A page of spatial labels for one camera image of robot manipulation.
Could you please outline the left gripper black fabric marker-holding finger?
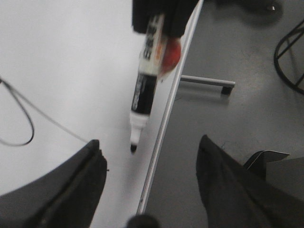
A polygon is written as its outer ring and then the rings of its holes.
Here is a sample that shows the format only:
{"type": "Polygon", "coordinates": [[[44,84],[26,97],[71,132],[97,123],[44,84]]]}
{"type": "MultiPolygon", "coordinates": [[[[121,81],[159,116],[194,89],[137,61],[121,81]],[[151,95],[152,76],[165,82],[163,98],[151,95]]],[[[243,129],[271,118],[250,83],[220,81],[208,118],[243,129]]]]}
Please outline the left gripper black fabric marker-holding finger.
{"type": "Polygon", "coordinates": [[[133,0],[132,27],[145,34],[150,17],[164,14],[163,33],[171,38],[184,35],[186,25],[198,0],[133,0]]]}

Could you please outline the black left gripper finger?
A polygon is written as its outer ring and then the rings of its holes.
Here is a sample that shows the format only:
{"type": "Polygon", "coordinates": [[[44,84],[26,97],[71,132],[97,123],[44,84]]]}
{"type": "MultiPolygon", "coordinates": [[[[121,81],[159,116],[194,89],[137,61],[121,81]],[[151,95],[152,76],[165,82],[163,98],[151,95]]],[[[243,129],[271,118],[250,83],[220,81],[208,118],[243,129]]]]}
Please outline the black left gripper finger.
{"type": "Polygon", "coordinates": [[[268,184],[203,135],[196,159],[210,228],[302,228],[303,201],[268,184]]]}
{"type": "Polygon", "coordinates": [[[88,228],[107,176],[98,140],[41,178],[0,197],[2,228],[88,228]]]}

